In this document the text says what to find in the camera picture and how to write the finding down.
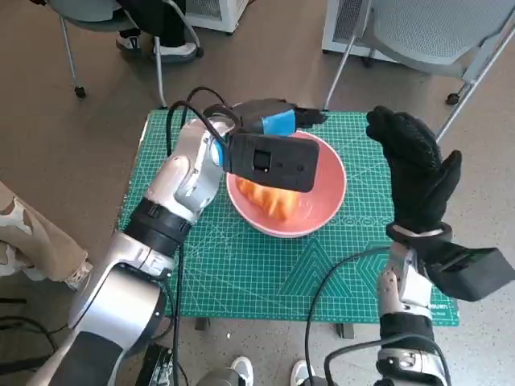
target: pink bowl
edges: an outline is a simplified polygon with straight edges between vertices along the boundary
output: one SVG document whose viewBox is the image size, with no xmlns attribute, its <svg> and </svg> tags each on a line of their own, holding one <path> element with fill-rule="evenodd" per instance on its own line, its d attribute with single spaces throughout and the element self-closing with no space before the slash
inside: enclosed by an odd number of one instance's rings
<svg viewBox="0 0 515 386">
<path fill-rule="evenodd" d="M 300 205 L 293 218 L 280 221 L 268 217 L 240 193 L 236 176 L 227 174 L 227 191 L 236 210 L 254 228 L 274 237 L 294 238 L 316 231 L 335 216 L 345 197 L 347 175 L 340 156 L 313 134 L 298 131 L 293 137 L 317 141 L 320 147 L 315 185 L 308 193 L 300 194 Z"/>
</svg>

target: orange object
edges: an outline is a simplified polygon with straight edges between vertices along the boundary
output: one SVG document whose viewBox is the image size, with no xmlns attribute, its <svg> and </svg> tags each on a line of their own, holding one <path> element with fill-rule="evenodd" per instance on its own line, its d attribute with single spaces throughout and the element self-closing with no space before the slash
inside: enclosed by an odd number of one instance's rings
<svg viewBox="0 0 515 386">
<path fill-rule="evenodd" d="M 277 220 L 290 219 L 299 207 L 300 193 L 297 191 L 264 187 L 242 178 L 237 178 L 236 185 L 250 202 L 258 205 L 269 217 Z"/>
</svg>

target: black pants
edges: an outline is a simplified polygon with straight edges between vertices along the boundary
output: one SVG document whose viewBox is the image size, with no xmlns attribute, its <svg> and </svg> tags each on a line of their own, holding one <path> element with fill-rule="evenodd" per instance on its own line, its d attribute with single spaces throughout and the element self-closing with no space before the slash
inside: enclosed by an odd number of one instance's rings
<svg viewBox="0 0 515 386">
<path fill-rule="evenodd" d="M 164 47 L 179 47 L 186 43 L 183 20 L 175 9 L 162 0 L 118 0 L 118 3 L 141 28 L 121 31 L 122 38 L 139 36 L 141 31 L 145 31 L 159 36 Z M 186 0 L 175 0 L 175 3 L 183 13 L 186 13 Z"/>
</svg>

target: caster wheel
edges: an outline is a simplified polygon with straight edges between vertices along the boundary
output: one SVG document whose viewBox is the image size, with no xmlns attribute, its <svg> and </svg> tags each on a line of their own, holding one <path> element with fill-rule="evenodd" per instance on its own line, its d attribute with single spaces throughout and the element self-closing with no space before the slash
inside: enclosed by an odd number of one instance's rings
<svg viewBox="0 0 515 386">
<path fill-rule="evenodd" d="M 197 58 L 201 58 L 202 56 L 204 56 L 204 49 L 202 47 L 198 47 L 196 49 L 196 57 Z"/>
<path fill-rule="evenodd" d="M 447 96 L 447 100 L 445 101 L 445 103 L 447 103 L 450 106 L 457 105 L 458 102 L 459 102 L 459 95 L 456 94 L 455 92 L 449 94 Z"/>
<path fill-rule="evenodd" d="M 373 66 L 373 62 L 374 62 L 374 59 L 369 57 L 369 56 L 362 56 L 361 57 L 361 63 L 366 67 L 366 68 L 372 68 Z"/>
<path fill-rule="evenodd" d="M 84 90 L 84 87 L 75 87 L 75 95 L 79 99 L 84 99 L 86 98 L 86 90 Z"/>
</svg>

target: blue part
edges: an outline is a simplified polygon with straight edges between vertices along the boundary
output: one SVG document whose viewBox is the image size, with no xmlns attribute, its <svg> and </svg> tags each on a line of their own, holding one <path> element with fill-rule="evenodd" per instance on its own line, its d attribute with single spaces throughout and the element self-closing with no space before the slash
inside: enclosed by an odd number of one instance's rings
<svg viewBox="0 0 515 386">
<path fill-rule="evenodd" d="M 216 140 L 215 140 L 215 147 L 216 147 L 216 151 L 218 151 L 218 162 L 220 164 L 220 167 L 223 168 L 224 167 L 224 148 Z"/>
<path fill-rule="evenodd" d="M 288 110 L 284 113 L 262 118 L 263 133 L 267 135 L 282 135 L 287 137 L 296 131 L 295 111 Z"/>
</svg>

